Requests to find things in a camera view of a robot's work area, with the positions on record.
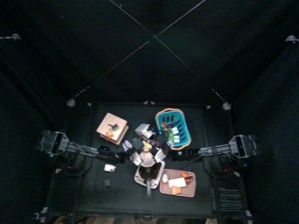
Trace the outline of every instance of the plastic basket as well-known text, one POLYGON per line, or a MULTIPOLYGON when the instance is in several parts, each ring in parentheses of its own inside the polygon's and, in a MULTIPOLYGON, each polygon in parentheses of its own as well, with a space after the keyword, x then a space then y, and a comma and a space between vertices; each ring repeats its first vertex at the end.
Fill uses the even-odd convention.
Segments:
POLYGON ((166 108, 155 115, 155 122, 158 129, 163 131, 163 123, 167 125, 172 124, 172 127, 176 127, 179 133, 176 135, 180 136, 180 142, 175 143, 172 146, 172 150, 179 151, 191 143, 191 135, 187 127, 187 123, 184 121, 183 112, 178 108, 166 108))

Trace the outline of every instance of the tray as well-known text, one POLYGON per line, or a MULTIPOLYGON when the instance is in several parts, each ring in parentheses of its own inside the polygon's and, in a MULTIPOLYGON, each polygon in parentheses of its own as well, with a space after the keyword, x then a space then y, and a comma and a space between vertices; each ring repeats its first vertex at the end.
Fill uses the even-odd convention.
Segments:
POLYGON ((190 172, 190 171, 178 171, 178 170, 163 169, 163 173, 166 173, 168 175, 168 179, 180 178, 182 177, 182 172, 187 172, 192 176, 191 183, 187 184, 186 187, 182 187, 182 193, 172 194, 172 188, 168 186, 168 183, 164 183, 162 180, 160 180, 160 193, 171 194, 172 196, 192 198, 195 196, 195 189, 196 189, 195 173, 190 172))
POLYGON ((167 125, 171 124, 172 127, 179 131, 179 133, 175 135, 180 137, 180 142, 174 143, 172 150, 179 151, 190 145, 192 141, 191 135, 187 123, 184 121, 183 112, 178 108, 166 108, 159 113, 156 113, 155 122, 160 131, 164 129, 162 126, 163 123, 166 123, 167 125))

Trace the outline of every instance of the black wall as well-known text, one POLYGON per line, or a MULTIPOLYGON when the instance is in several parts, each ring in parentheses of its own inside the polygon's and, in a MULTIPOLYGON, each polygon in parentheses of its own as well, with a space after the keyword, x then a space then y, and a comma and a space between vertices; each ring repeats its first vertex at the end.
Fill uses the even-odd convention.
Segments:
MULTIPOLYGON (((158 34, 200 1, 150 2, 123 5, 158 34)), ((114 102, 222 103, 219 90, 235 132, 261 138, 250 208, 261 223, 297 223, 299 43, 285 40, 298 5, 206 1, 159 36, 194 73, 110 1, 3 1, 0 36, 23 40, 0 39, 0 223, 32 218, 44 206, 51 167, 36 137, 63 127, 67 100, 86 86, 84 100, 114 102)))
POLYGON ((52 170, 34 146, 42 130, 62 128, 67 102, 14 41, 0 41, 0 104, 0 223, 27 223, 52 170))
POLYGON ((299 221, 299 45, 291 44, 234 106, 235 132, 261 138, 246 176, 261 223, 299 221))

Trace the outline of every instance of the wooden board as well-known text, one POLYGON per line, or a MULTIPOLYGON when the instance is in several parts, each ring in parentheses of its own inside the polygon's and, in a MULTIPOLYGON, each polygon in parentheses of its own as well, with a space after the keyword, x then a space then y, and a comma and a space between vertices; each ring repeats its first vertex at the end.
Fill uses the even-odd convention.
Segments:
POLYGON ((107 113, 100 125, 98 126, 98 133, 103 138, 106 138, 114 144, 119 144, 127 133, 127 120, 120 117, 107 113), (112 130, 110 125, 118 125, 118 129, 112 130))

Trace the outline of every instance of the table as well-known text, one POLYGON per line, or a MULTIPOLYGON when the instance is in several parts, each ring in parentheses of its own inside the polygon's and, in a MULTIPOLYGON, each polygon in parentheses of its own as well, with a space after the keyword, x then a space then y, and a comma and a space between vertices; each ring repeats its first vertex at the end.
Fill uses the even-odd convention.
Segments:
MULTIPOLYGON (((111 104, 78 102, 70 109, 66 120, 66 134, 75 143, 98 148, 106 145, 114 152, 123 150, 122 144, 106 141, 96 132, 107 113, 119 115, 127 120, 128 131, 126 139, 138 137, 135 128, 140 123, 155 125, 155 114, 166 108, 183 111, 191 133, 190 149, 226 144, 234 136, 230 112, 222 105, 211 107, 200 105, 155 105, 111 104)), ((175 197, 152 190, 152 197, 146 195, 146 187, 134 180, 136 166, 131 161, 116 164, 114 172, 104 172, 106 163, 90 158, 87 174, 70 178, 58 173, 52 175, 47 207, 48 216, 60 214, 110 215, 110 216, 154 216, 179 218, 208 218, 212 212, 211 177, 203 170, 203 163, 164 160, 166 169, 183 170, 196 173, 196 190, 192 198, 175 197), (111 188, 106 188, 108 179, 111 188)))

